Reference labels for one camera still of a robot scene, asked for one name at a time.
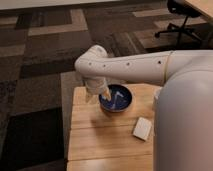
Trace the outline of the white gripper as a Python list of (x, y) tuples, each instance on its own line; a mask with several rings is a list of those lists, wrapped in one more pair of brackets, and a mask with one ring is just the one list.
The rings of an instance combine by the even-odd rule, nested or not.
[(86, 102), (89, 102), (93, 98), (93, 95), (97, 94), (102, 94), (108, 101), (111, 101), (110, 90), (107, 88), (107, 82), (104, 77), (86, 77), (84, 82), (89, 92), (86, 92)]

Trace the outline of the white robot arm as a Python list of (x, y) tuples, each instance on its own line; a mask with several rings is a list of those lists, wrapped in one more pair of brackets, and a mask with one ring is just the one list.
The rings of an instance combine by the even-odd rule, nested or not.
[(75, 61), (87, 91), (106, 79), (158, 85), (154, 171), (213, 171), (213, 50), (170, 50), (110, 58), (94, 45)]

